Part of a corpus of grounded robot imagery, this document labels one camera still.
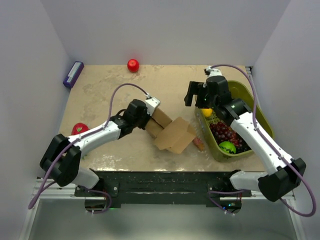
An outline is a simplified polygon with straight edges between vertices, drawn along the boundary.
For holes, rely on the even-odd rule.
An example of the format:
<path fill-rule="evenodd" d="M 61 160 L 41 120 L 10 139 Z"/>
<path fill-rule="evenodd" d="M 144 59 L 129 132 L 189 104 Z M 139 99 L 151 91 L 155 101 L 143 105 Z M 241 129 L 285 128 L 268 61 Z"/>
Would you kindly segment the brown cardboard box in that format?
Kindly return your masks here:
<path fill-rule="evenodd" d="M 172 120 L 160 108 L 156 108 L 145 130 L 154 138 L 159 150 L 181 154 L 195 139 L 196 130 L 182 117 Z"/>

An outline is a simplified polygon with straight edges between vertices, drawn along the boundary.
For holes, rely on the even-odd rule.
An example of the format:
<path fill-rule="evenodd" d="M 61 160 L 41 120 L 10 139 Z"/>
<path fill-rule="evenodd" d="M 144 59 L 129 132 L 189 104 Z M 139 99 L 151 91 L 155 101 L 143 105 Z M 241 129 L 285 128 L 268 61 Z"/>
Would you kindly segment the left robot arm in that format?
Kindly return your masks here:
<path fill-rule="evenodd" d="M 131 134 L 134 128 L 144 130 L 160 103 L 155 97 L 144 101 L 134 99 L 123 115 L 117 113 L 108 123 L 69 137 L 56 135 L 45 151 L 40 167 L 61 187 L 75 184 L 85 187 L 92 196 L 99 196 L 104 184 L 93 170 L 80 167 L 81 158 L 106 143 Z"/>

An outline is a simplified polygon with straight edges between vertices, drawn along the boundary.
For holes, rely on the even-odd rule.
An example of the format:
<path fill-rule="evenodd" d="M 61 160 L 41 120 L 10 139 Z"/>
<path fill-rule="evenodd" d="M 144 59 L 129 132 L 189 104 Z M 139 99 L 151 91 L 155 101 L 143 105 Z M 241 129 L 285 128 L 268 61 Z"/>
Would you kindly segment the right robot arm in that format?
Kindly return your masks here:
<path fill-rule="evenodd" d="M 265 172 L 235 172 L 222 185 L 227 196 L 233 197 L 240 190 L 259 191 L 275 202 L 300 185 L 298 176 L 304 174 L 306 163 L 281 149 L 258 123 L 250 107 L 242 99 L 232 98 L 224 76 L 211 76 L 205 82 L 190 81 L 184 97 L 186 106 L 192 105 L 194 96 L 196 107 L 214 110 L 244 139 L 265 168 Z"/>

